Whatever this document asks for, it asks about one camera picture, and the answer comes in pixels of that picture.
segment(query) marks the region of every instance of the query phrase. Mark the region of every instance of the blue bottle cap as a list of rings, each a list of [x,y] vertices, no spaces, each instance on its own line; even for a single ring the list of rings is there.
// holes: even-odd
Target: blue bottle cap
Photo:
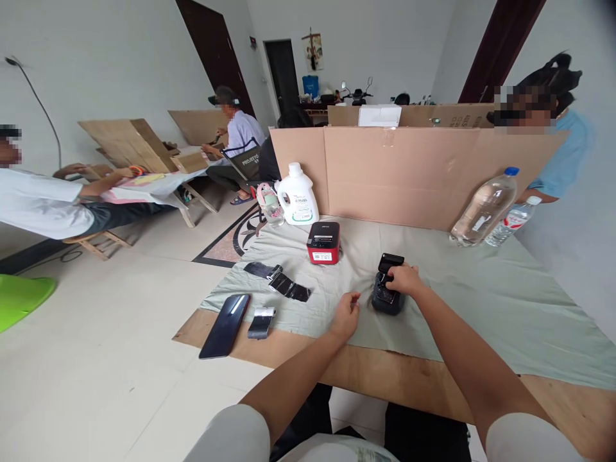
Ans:
[[[520,169],[518,167],[507,167],[505,169],[505,175],[516,176]]]

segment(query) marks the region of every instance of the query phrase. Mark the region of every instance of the white detergent bottle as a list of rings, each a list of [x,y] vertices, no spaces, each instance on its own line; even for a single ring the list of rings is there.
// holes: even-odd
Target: white detergent bottle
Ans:
[[[289,176],[276,184],[276,190],[287,223],[311,225],[319,221],[319,209],[312,192],[312,180],[304,175],[299,163],[289,164]]]

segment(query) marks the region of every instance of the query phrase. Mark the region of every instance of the bottle cap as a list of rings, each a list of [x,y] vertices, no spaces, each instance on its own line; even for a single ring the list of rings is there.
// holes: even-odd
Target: bottle cap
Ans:
[[[289,176],[297,178],[301,176],[302,173],[304,172],[302,171],[302,167],[299,162],[292,162],[289,164]]]
[[[530,205],[537,205],[537,204],[540,204],[542,200],[543,200],[543,199],[538,198],[537,196],[530,196],[530,197],[526,200],[526,203],[528,203],[528,204],[530,204]]]
[[[516,176],[520,169],[518,167],[507,167],[505,169],[505,175]]]

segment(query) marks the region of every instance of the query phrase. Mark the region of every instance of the blue barrel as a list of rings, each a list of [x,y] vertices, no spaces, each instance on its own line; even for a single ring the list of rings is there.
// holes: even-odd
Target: blue barrel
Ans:
[[[319,96],[319,76],[304,76],[302,77],[304,82],[304,93],[312,95],[312,99]]]

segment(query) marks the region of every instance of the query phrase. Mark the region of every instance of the white wall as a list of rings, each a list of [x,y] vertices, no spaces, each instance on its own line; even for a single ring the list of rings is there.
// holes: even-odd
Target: white wall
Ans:
[[[411,101],[429,94],[447,37],[455,0],[248,0],[264,68],[269,72],[264,41],[291,39],[298,88],[312,74],[301,38],[320,33],[324,69],[321,87],[351,91],[366,88],[373,76],[369,103],[388,103],[406,91]],[[278,114],[274,89],[271,105]]]
[[[201,0],[225,16],[257,119],[274,121],[245,0]],[[210,108],[212,86],[174,0],[3,0],[0,56],[15,55],[49,111],[63,162],[100,162],[77,125],[87,119],[145,118],[161,139],[183,142],[167,109]],[[0,123],[22,129],[23,166],[58,167],[53,133],[16,67],[0,62]],[[0,227],[0,257],[32,236]]]
[[[577,182],[560,201],[538,209],[520,240],[616,341],[616,42],[614,18],[605,13],[594,2],[547,0],[505,84],[515,85],[563,50],[572,55],[571,69],[584,72],[572,108],[592,124],[594,148]]]
[[[432,99],[457,103],[497,0],[458,0],[432,87]]]

